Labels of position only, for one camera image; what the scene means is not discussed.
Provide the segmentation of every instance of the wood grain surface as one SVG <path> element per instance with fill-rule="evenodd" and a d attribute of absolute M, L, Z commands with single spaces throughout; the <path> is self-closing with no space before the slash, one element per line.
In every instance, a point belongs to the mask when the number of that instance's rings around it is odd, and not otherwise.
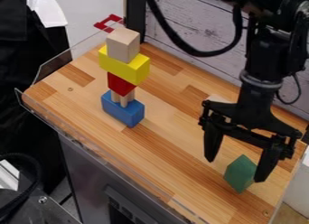
<path fill-rule="evenodd" d="M 267 223 L 305 144 L 298 142 L 294 158 L 280 162 L 266 182 L 239 195 L 222 175 L 241 154 L 258 163 L 261 150 L 225 137 L 215 162 L 208 163 L 197 125 L 204 99 L 235 102 L 239 88 L 144 43 L 141 52 L 151 58 L 151 72 L 136 88 L 136 98 L 145 104 L 145 119 L 127 128 L 101 109 L 108 87 L 98 48 L 31 86 L 23 101 L 189 220 Z M 303 119 L 278 107 L 273 111 L 304 131 Z"/>

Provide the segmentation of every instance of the red block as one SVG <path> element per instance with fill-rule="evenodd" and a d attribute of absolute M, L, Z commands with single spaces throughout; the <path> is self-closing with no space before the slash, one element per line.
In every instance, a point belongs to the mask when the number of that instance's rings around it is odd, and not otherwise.
<path fill-rule="evenodd" d="M 108 87 L 120 96 L 124 97 L 127 93 L 133 90 L 136 85 L 108 72 Z"/>

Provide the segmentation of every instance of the blue block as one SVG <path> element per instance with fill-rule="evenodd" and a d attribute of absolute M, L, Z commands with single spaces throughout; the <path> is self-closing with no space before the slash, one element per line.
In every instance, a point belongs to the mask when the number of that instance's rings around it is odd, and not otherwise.
<path fill-rule="evenodd" d="M 127 107 L 121 107 L 120 103 L 111 100 L 110 90 L 102 95 L 101 102 L 104 111 L 129 127 L 136 126 L 145 116 L 145 106 L 142 103 L 133 100 Z"/>

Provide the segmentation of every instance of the person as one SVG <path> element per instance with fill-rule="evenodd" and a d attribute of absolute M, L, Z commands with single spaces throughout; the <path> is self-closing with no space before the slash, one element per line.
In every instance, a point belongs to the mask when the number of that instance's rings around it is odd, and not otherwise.
<path fill-rule="evenodd" d="M 55 131 L 20 106 L 14 89 L 29 88 L 40 65 L 68 48 L 65 27 L 46 29 L 26 0 L 0 0 L 0 154 L 36 158 L 46 192 L 65 174 L 60 142 Z"/>

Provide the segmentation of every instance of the stacked block tower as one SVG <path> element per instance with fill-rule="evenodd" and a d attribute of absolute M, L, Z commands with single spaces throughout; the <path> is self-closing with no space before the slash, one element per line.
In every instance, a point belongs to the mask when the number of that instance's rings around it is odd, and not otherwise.
<path fill-rule="evenodd" d="M 101 97 L 103 109 L 127 126 L 137 125 L 145 106 L 135 99 L 135 88 L 148 75 L 150 60 L 140 52 L 140 34 L 117 28 L 98 51 L 99 66 L 108 72 L 109 91 Z"/>

